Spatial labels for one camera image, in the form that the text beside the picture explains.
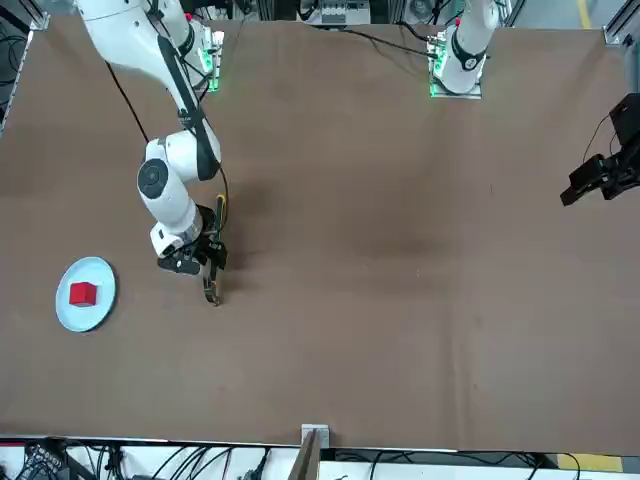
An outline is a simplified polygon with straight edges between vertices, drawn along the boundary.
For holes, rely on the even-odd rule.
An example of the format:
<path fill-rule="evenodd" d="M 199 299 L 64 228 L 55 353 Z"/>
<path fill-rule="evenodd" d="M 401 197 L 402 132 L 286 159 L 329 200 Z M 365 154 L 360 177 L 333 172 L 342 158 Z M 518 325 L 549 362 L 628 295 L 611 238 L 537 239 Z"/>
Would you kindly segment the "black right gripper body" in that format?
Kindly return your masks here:
<path fill-rule="evenodd" d="M 204 205 L 196 205 L 202 219 L 202 229 L 195 242 L 197 251 L 205 248 L 217 249 L 221 244 L 223 205 L 218 204 L 214 210 Z"/>

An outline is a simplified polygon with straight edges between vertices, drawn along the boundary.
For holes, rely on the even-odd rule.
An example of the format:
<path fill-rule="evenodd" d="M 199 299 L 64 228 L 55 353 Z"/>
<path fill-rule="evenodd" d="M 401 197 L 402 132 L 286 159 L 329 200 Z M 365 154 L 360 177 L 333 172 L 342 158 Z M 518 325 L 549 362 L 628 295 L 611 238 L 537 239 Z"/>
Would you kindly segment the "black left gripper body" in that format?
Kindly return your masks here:
<path fill-rule="evenodd" d="M 626 146 L 639 135 L 639 108 L 640 94 L 632 92 L 609 111 L 609 118 L 621 146 Z"/>

